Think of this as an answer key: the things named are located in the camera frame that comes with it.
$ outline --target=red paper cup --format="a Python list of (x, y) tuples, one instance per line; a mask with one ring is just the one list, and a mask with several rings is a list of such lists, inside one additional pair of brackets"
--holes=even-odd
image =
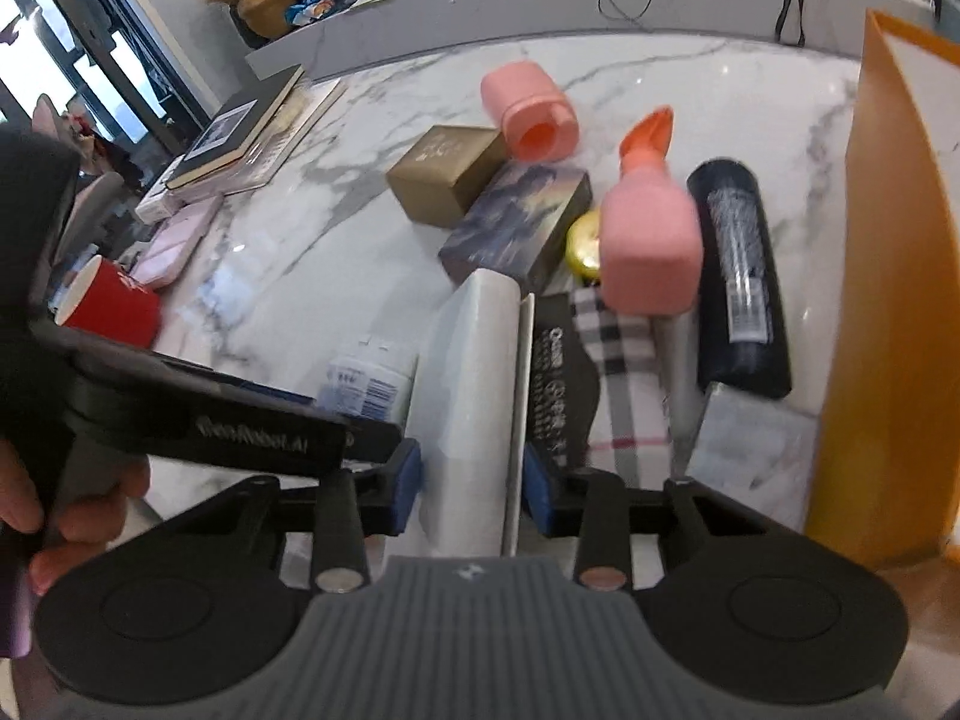
[(160, 298), (98, 254), (73, 280), (54, 322), (148, 348), (160, 328)]

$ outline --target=orange nozzle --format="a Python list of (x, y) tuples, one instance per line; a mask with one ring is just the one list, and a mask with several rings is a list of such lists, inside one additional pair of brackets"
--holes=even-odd
[(620, 141), (620, 175), (646, 165), (664, 165), (673, 137), (673, 108), (664, 105)]

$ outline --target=round brown vase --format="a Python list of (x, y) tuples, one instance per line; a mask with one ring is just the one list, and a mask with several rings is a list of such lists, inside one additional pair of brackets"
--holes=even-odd
[(296, 0), (240, 0), (237, 13), (258, 35), (275, 39), (290, 31), (284, 11)]

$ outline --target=finger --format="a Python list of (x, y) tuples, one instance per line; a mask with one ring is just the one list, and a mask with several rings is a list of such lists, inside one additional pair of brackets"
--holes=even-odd
[(37, 595), (45, 595), (61, 576), (92, 557), (100, 555), (105, 544), (61, 544), (37, 553), (30, 561), (30, 584)]
[(21, 533), (36, 533), (43, 524), (37, 488), (11, 442), (4, 439), (0, 439), (0, 519)]
[(127, 497), (119, 485), (106, 495), (80, 498), (70, 504), (56, 521), (66, 541), (96, 544), (113, 541), (127, 519)]
[(146, 458), (134, 461), (120, 472), (120, 490), (127, 498), (142, 498), (150, 490), (150, 463)]

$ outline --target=pink bottle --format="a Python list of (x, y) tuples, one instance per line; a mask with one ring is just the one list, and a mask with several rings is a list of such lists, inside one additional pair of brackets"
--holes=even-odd
[(620, 182), (600, 206), (600, 290), (618, 314), (683, 314), (700, 285), (704, 246), (693, 198), (666, 167), (673, 109), (620, 143)]
[(580, 126), (573, 106), (536, 62), (511, 62), (486, 74), (480, 97), (518, 160), (552, 162), (577, 148)]

